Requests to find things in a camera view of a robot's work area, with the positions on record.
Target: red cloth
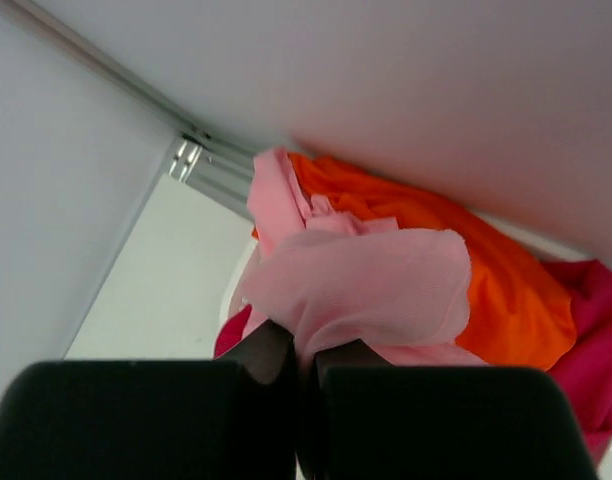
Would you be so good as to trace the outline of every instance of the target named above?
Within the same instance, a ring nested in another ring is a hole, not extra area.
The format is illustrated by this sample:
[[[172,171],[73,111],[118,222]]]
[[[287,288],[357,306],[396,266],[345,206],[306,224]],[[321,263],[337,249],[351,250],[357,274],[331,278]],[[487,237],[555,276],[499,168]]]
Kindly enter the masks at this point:
[[[598,261],[544,263],[572,294],[577,342],[549,373],[564,390],[592,454],[612,435],[612,272]]]
[[[246,323],[248,323],[248,317],[250,317],[251,310],[252,307],[246,305],[239,313],[229,318],[224,324],[215,341],[213,358],[221,357],[241,341],[244,327]]]

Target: orange fabric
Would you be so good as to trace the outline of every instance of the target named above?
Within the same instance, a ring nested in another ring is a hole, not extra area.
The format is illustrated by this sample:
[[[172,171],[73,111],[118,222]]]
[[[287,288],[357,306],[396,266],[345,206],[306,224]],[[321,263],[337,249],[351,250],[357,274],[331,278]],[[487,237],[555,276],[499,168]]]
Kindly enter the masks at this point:
[[[575,342],[570,295],[514,240],[431,192],[372,176],[330,157],[289,157],[304,190],[360,220],[394,216],[400,228],[452,229],[472,262],[471,316],[457,344],[495,365],[547,370]]]

